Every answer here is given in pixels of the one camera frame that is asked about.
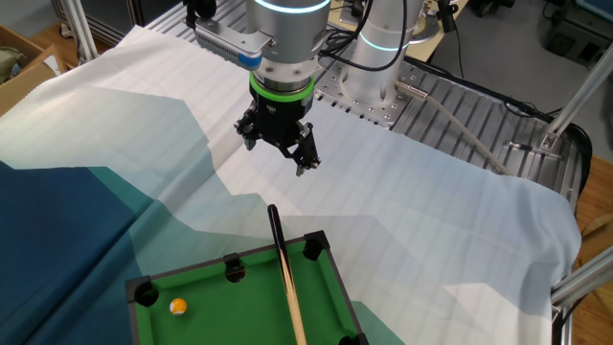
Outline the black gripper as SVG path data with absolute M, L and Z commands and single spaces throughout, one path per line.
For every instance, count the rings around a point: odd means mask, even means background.
M 321 164 L 312 123 L 303 118 L 312 108 L 313 96 L 292 102 L 272 101 L 261 94 L 252 94 L 255 105 L 250 105 L 234 127 L 243 138 L 247 150 L 252 150 L 258 140 L 280 145 L 285 158 L 296 164 L 296 175 L 317 169 Z

